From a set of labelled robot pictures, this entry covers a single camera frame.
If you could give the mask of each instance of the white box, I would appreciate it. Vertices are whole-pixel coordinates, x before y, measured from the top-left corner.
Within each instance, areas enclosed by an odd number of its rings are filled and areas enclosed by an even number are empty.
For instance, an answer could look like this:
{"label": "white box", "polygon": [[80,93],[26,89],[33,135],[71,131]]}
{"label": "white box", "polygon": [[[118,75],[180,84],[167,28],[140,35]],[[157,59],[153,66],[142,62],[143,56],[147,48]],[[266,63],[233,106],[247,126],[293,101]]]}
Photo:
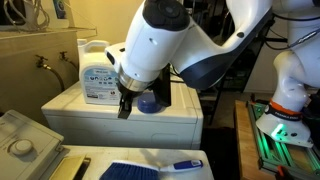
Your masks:
{"label": "white box", "polygon": [[196,90],[171,83],[172,105],[144,114],[133,102],[128,119],[118,119],[119,106],[86,104],[80,83],[41,109],[52,130],[68,145],[199,149],[203,114]]}

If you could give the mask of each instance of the white robot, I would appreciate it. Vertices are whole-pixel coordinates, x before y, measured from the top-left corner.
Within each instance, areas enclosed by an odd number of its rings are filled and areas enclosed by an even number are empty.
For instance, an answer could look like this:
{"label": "white robot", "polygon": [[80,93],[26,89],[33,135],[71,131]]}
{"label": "white robot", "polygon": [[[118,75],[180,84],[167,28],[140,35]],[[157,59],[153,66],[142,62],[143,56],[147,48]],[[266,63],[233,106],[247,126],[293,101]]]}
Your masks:
{"label": "white robot", "polygon": [[[174,66],[180,77],[191,88],[207,89],[223,77],[234,60],[270,20],[273,12],[272,0],[226,0],[226,2],[233,17],[235,31],[221,46],[206,35],[178,1],[145,0],[142,3],[132,21],[125,43],[106,48],[107,57],[119,75],[118,88],[122,93],[119,118],[128,117],[132,99],[149,88],[168,63]],[[313,8],[319,6],[319,2],[319,0],[279,0],[281,7],[288,11],[294,7],[310,7],[306,11],[290,14],[295,18],[319,16],[319,8]],[[315,31],[317,26],[319,28],[319,23],[316,21],[293,22],[289,25],[290,43],[308,32]],[[285,52],[275,61],[277,69],[283,70],[279,71],[279,88],[272,101],[288,109],[289,112],[298,112],[307,99],[302,83],[320,86],[320,78],[314,78],[320,77],[320,73],[317,72],[320,69],[320,56],[319,51],[316,51],[319,42],[316,39],[318,38],[292,47],[292,51]],[[302,56],[305,60],[300,61],[299,57]],[[279,124],[287,122],[289,121],[269,113],[262,116],[257,125],[272,137],[274,129],[279,131]],[[290,122],[289,126],[294,129],[297,126],[300,129],[304,128],[303,136],[309,138],[308,129],[300,121]],[[287,133],[286,137],[290,135],[290,139],[274,139],[294,143],[292,138],[302,136],[300,131],[289,131],[289,126],[281,128]],[[308,138],[294,144],[307,146]]]}

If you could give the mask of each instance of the green led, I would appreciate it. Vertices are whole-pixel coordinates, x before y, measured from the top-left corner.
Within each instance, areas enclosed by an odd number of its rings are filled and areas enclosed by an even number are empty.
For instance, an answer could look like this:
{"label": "green led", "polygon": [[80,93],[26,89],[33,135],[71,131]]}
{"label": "green led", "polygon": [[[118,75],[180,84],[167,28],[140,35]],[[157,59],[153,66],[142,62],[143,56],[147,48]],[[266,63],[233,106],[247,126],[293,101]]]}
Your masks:
{"label": "green led", "polygon": [[275,138],[276,135],[277,135],[277,133],[278,133],[282,128],[283,128],[283,124],[279,124],[279,125],[274,129],[274,131],[272,131],[271,136]]}

